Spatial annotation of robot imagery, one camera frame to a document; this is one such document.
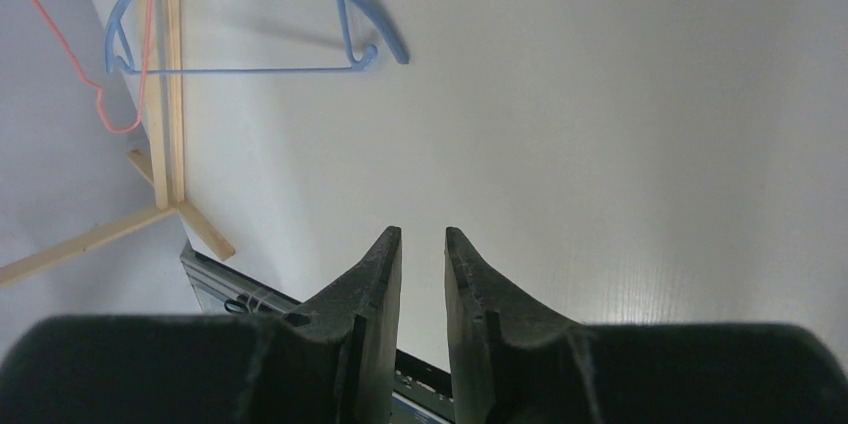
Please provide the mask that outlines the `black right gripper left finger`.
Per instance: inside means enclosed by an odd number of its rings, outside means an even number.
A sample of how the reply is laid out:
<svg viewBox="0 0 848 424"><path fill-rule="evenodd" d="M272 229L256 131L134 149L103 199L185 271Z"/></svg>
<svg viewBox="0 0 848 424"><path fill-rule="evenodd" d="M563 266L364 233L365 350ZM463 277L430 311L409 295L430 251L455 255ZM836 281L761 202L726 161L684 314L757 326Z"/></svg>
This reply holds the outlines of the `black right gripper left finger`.
<svg viewBox="0 0 848 424"><path fill-rule="evenodd" d="M402 234L285 314L78 315L1 365L5 423L386 423Z"/></svg>

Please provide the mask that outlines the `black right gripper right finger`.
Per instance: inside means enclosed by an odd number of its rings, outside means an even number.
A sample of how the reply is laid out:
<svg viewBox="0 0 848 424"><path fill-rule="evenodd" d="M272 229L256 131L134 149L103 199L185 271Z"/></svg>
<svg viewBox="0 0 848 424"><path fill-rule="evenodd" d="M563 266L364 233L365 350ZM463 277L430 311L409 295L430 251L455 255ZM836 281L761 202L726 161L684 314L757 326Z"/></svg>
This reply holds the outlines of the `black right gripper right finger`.
<svg viewBox="0 0 848 424"><path fill-rule="evenodd" d="M847 378L782 324L585 325L445 235L459 423L843 423Z"/></svg>

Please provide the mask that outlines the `pink notched hanger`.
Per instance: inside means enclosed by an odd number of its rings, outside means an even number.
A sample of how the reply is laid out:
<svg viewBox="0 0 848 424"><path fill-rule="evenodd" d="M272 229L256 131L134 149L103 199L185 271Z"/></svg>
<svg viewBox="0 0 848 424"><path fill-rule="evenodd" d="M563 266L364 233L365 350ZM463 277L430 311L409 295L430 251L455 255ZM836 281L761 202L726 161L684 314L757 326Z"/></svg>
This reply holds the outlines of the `pink notched hanger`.
<svg viewBox="0 0 848 424"><path fill-rule="evenodd" d="M144 25L143 25L143 38L142 38L142 60L141 60L141 69L138 71L140 75L140 83L139 83L139 103L136 111L135 121L127 127L119 128L113 125L110 121L107 112L104 108L104 91L103 88L92 81L85 70L82 67L79 59L75 55L70 46L69 42L61 32L61 30L56 25L55 21L49 15L45 7L42 5L40 0L29 0L32 6L35 8L36 12L43 19L45 25L48 27L50 32L58 41L61 49L64 51L70 65L73 70L77 74L78 79L86 86L92 88L96 93L95 99L95 108L97 110L98 116L106 128L107 131L113 134L127 134L136 128L140 127L143 123L143 117L145 112L145 93L146 93L146 83L147 76L151 73L149 70L149 63L151 57L151 45L152 37L153 37L153 21L154 21L154 0L146 0L144 7Z"/></svg>

